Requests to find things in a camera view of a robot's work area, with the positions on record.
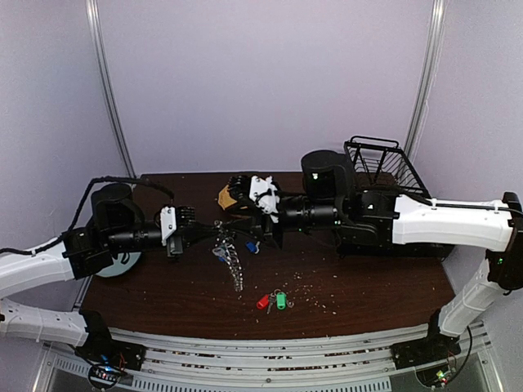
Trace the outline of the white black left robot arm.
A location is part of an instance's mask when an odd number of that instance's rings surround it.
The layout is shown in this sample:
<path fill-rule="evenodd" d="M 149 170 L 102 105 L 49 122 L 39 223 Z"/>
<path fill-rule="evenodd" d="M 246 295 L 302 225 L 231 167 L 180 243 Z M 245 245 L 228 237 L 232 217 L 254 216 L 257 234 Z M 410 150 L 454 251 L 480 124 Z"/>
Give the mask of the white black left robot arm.
<path fill-rule="evenodd" d="M 92 180 L 80 200 L 92 216 L 79 227 L 75 215 L 58 237 L 30 248 L 1 250 L 1 335 L 54 341 L 87 351 L 101 363 L 117 356 L 117 344 L 96 311 L 60 312 L 17 304 L 14 294 L 48 283 L 68 282 L 111 267 L 122 254 L 149 250 L 177 257 L 191 244 L 217 235 L 214 225 L 199 223 L 192 207 L 164 206 L 153 220 L 133 200 L 131 178 Z"/>

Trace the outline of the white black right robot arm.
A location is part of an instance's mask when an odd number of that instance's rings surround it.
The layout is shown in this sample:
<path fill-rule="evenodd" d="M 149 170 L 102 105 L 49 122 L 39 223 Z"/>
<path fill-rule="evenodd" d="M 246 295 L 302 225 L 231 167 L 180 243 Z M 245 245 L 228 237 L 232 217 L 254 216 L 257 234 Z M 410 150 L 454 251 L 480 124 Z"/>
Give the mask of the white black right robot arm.
<path fill-rule="evenodd" d="M 362 247 L 405 255 L 454 246 L 485 250 L 472 279 L 432 315 L 427 336 L 419 342 L 424 359 L 438 359 L 450 340 L 499 297 L 521 289 L 522 207 L 516 194 L 459 202 L 393 184 L 364 186 L 349 154 L 325 149 L 306 154 L 301 165 L 302 193 L 281 189 L 270 176 L 240 175 L 229 179 L 218 202 L 239 217 L 238 230 L 276 246 L 289 231 L 330 230 L 341 250 Z"/>

